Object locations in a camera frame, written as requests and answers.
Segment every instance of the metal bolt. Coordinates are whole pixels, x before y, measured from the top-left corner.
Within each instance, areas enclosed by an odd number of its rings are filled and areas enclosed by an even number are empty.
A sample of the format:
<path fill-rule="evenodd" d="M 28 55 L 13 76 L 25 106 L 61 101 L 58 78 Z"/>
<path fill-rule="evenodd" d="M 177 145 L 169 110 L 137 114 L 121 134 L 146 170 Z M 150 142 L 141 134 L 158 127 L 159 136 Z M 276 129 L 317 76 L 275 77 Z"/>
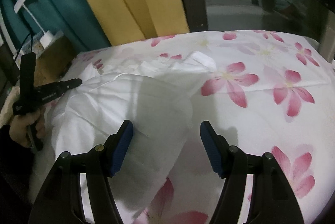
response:
<path fill-rule="evenodd" d="M 264 155 L 268 159 L 272 159 L 273 158 L 273 155 L 270 152 L 265 152 Z"/>
<path fill-rule="evenodd" d="M 232 152 L 232 153 L 236 153 L 236 152 L 238 152 L 238 147 L 235 146 L 235 145 L 231 145 L 229 147 L 229 151 Z"/>
<path fill-rule="evenodd" d="M 103 150 L 104 150 L 104 145 L 96 145 L 96 146 L 94 147 L 94 149 L 95 149 L 96 151 L 103 151 Z"/>
<path fill-rule="evenodd" d="M 68 151 L 63 151 L 60 156 L 61 156 L 61 158 L 65 159 L 69 155 L 70 155 L 70 153 Z"/>

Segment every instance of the black cable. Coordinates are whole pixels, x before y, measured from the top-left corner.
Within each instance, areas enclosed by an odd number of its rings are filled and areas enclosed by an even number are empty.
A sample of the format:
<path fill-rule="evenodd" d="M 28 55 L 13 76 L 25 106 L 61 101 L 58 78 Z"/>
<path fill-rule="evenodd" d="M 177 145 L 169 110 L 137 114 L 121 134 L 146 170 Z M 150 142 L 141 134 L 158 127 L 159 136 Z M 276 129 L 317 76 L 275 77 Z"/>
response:
<path fill-rule="evenodd" d="M 15 65 L 16 59 L 19 56 L 19 53 L 20 53 L 20 51 L 22 49 L 22 46 L 24 45 L 24 43 L 25 43 L 26 39 L 29 37 L 29 35 L 31 35 L 31 46 L 30 47 L 31 47 L 31 50 L 32 50 L 32 34 L 29 32 L 28 35 L 24 38 L 23 42 L 21 43 L 21 46 L 20 46 L 19 50 L 16 53 L 15 59 L 13 61 L 13 64 L 12 64 L 12 66 L 9 69 L 10 71 L 13 69 L 13 66 Z M 4 86 L 2 86 L 2 88 L 0 90 L 0 95 L 2 95 L 3 91 L 5 90 L 5 88 L 7 86 L 7 83 L 8 83 L 8 80 L 6 80 Z"/>

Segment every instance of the bed sheet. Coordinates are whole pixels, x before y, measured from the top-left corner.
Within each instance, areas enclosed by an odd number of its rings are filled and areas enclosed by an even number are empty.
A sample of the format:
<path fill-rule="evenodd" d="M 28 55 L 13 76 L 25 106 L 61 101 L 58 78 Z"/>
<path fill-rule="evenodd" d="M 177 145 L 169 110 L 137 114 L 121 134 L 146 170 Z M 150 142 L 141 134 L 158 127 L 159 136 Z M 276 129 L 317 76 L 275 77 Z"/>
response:
<path fill-rule="evenodd" d="M 135 222 L 209 222 L 224 183 L 200 140 L 200 123 L 209 120 L 244 152 L 274 154 L 311 223 L 335 189 L 335 74 L 304 37 L 269 31 L 160 37 L 81 53 L 65 79 L 140 75 L 146 64 L 182 62 L 193 51 L 212 58 L 215 66 L 191 97 L 192 134 Z M 248 176 L 239 223 L 247 217 L 251 185 Z"/>

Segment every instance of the teal curtain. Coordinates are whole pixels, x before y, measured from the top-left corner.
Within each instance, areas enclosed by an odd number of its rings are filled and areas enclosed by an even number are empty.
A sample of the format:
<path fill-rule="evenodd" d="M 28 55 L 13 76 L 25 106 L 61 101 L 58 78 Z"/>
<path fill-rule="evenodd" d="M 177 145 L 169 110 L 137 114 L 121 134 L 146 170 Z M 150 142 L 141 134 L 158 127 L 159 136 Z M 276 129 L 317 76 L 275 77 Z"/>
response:
<path fill-rule="evenodd" d="M 16 0 L 0 0 L 4 22 L 16 48 L 37 24 L 21 9 L 15 14 Z M 77 52 L 111 46 L 86 0 L 27 0 L 27 7 L 45 30 L 62 30 Z"/>

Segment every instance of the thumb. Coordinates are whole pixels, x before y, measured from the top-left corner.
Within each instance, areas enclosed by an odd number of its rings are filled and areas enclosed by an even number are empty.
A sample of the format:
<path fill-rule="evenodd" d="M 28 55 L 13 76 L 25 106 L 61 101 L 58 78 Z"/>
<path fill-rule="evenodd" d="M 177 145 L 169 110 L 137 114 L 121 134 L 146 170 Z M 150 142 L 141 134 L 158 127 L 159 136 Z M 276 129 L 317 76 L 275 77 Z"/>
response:
<path fill-rule="evenodd" d="M 41 111 L 40 111 L 40 109 L 38 109 L 35 112 L 28 113 L 28 114 L 22 116 L 21 119 L 20 119 L 21 123 L 22 123 L 22 126 L 29 126 L 29 125 L 34 124 L 34 122 L 39 118 L 40 115 L 41 115 Z"/>

